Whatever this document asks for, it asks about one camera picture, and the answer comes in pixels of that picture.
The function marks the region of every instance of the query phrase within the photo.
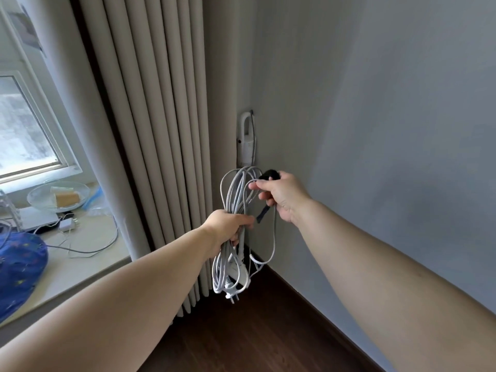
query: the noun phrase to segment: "forearm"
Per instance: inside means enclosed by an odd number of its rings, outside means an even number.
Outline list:
[[[193,286],[208,232],[193,230],[116,270],[0,349],[0,369],[136,371]]]
[[[405,370],[489,370],[495,316],[391,246],[309,200],[301,234],[334,291],[393,365]]]

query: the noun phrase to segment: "blue bag with floral pattern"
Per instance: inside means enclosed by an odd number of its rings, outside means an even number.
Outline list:
[[[28,300],[48,262],[47,246],[37,235],[0,235],[0,322]]]

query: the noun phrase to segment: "person's right arm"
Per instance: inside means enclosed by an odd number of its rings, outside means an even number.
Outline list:
[[[298,180],[257,181],[294,223],[332,288],[398,371],[489,371],[496,316],[410,257],[310,198]]]

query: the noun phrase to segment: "glass bowl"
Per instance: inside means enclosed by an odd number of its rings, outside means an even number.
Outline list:
[[[71,206],[57,207],[55,196],[52,192],[52,187],[73,188],[74,191],[79,194],[80,201]],[[63,213],[82,206],[89,196],[90,188],[88,188],[88,186],[81,184],[80,182],[57,180],[34,188],[28,193],[27,200],[31,206],[37,209],[48,210],[53,213]]]

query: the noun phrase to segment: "window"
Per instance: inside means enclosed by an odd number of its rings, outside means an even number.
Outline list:
[[[95,176],[44,55],[21,41],[12,13],[30,23],[16,0],[0,0],[0,188],[26,203],[28,191],[45,181],[90,183]]]

